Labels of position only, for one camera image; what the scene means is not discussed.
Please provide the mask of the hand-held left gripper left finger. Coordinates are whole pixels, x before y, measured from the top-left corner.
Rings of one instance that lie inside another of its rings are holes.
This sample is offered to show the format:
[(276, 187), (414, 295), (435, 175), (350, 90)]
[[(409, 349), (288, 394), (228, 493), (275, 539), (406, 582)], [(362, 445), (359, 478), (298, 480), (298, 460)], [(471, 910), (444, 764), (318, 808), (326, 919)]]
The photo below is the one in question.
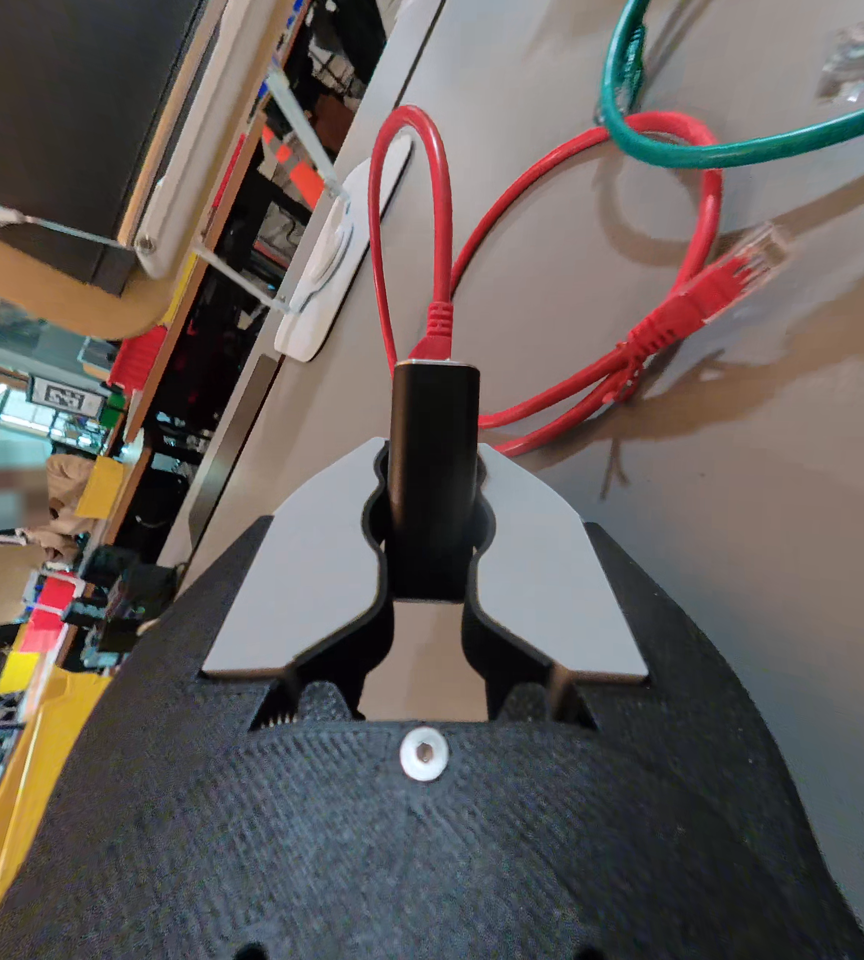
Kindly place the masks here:
[(390, 653), (388, 443), (371, 438), (276, 509), (202, 665), (211, 679), (267, 678), (294, 699), (328, 682), (359, 712)]

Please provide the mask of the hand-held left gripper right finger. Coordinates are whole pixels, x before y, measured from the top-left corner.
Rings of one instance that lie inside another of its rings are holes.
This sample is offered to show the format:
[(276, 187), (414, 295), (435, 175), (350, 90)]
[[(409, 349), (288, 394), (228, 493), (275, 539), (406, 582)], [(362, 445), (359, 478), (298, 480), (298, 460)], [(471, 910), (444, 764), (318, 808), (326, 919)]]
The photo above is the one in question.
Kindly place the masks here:
[(582, 684), (640, 686), (649, 667), (580, 515), (496, 449), (478, 449), (462, 652), (498, 716), (521, 685), (553, 712)]

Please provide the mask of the black two-port adapter box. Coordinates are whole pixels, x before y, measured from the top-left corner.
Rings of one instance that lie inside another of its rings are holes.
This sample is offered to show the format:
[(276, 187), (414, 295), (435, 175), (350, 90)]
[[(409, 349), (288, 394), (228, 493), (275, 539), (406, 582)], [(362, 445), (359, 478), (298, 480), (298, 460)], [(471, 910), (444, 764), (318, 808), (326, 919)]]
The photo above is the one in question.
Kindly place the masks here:
[(413, 359), (392, 378), (386, 538), (390, 588), (402, 601), (463, 599), (472, 557), (481, 375)]

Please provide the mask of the yellow plastic bin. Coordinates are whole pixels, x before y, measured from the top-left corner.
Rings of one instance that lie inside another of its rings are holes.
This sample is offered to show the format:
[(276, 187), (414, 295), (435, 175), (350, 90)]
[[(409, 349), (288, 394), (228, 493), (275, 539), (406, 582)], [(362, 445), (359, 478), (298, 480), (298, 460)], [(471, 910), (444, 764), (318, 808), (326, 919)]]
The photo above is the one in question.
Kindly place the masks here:
[(110, 676), (54, 667), (0, 780), (0, 906), (25, 863), (65, 763)]

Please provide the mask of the red plastic bin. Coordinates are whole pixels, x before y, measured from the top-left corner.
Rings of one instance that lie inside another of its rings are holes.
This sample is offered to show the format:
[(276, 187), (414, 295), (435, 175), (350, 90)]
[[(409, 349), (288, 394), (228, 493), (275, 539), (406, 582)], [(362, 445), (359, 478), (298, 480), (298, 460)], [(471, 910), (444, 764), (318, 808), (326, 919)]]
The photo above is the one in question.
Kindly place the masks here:
[(140, 336), (124, 339), (106, 379), (108, 386), (123, 394), (144, 390), (168, 333), (169, 327), (159, 324)]

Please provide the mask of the black and white marker sign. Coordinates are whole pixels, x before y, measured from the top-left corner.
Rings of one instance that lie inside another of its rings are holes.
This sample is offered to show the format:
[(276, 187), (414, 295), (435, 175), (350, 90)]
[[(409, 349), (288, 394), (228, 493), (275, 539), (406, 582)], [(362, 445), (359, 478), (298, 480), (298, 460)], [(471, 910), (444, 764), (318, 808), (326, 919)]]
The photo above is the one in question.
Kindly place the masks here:
[(97, 420), (102, 415), (106, 396), (53, 379), (32, 376), (28, 382), (27, 400), (57, 412)]

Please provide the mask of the black board with wooden frame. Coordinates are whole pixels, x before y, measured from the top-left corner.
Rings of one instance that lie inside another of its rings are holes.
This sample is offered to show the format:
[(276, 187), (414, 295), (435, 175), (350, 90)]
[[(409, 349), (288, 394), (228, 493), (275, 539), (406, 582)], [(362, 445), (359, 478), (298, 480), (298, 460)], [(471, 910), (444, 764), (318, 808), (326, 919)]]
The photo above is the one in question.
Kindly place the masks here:
[[(0, 1), (0, 205), (115, 239), (206, 5)], [(173, 286), (129, 250), (0, 226), (0, 299), (64, 329), (141, 334)]]

